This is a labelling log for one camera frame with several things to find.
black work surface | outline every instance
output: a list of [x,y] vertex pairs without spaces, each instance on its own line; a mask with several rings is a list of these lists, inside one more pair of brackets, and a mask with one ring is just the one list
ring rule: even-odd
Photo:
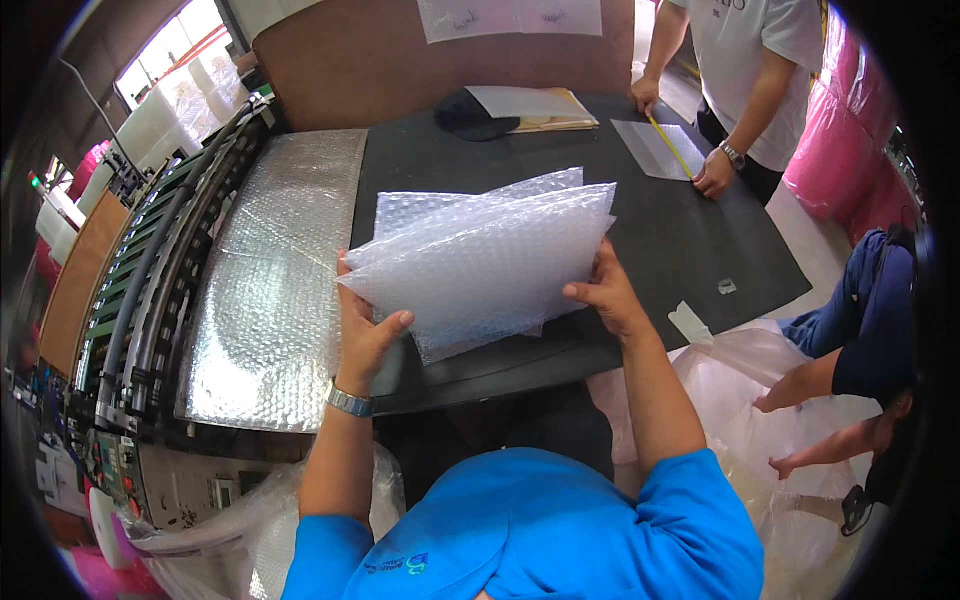
[[[688,181],[644,175],[610,119],[643,121],[626,98],[578,96],[600,121],[585,132],[508,135],[467,142],[441,131],[432,112],[370,129],[350,246],[373,238],[376,194],[433,191],[481,194],[570,167],[585,183],[616,181],[609,236],[636,295],[667,350],[686,345],[667,319],[682,300],[714,333],[780,308],[810,283],[760,202],[737,179],[719,203]],[[661,103],[654,116],[681,125],[706,156],[707,141]],[[720,282],[731,279],[726,295]],[[377,414],[426,410],[525,392],[620,367],[617,341],[591,308],[547,323],[541,338],[514,336],[424,367],[405,335],[373,382]]]

yellow measuring tape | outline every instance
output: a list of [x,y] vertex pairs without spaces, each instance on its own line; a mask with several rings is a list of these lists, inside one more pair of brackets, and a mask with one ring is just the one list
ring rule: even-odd
[[650,117],[650,122],[653,123],[653,126],[655,128],[657,128],[657,132],[660,134],[660,137],[663,138],[663,141],[666,142],[666,145],[670,147],[670,150],[673,152],[673,156],[676,156],[677,160],[680,161],[680,166],[684,168],[684,173],[686,173],[686,176],[689,177],[691,180],[693,180],[693,174],[690,173],[689,167],[686,166],[686,162],[684,162],[684,158],[680,156],[680,153],[677,152],[677,149],[674,147],[673,142],[670,141],[670,138],[667,137],[666,133],[664,133],[663,130],[660,128],[660,124],[657,123],[657,120],[654,119],[653,117]]

white t-shirt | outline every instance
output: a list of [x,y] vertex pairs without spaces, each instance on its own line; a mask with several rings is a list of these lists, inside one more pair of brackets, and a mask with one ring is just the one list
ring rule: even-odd
[[810,75],[824,55],[818,0],[670,0],[687,9],[704,97],[727,132],[740,120],[763,48],[797,63],[780,109],[753,147],[753,160],[786,170],[806,125]]

wristwatch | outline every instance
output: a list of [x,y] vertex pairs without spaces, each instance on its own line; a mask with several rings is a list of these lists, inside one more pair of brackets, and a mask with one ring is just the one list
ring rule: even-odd
[[374,398],[351,396],[346,392],[341,392],[337,389],[333,379],[326,382],[323,396],[324,402],[349,415],[355,417],[373,416],[373,405],[376,403]]
[[720,142],[720,150],[727,155],[727,158],[730,159],[730,164],[733,165],[734,171],[739,171],[743,167],[747,166],[747,159],[743,157],[742,154],[730,147],[730,144],[727,143],[727,140]]

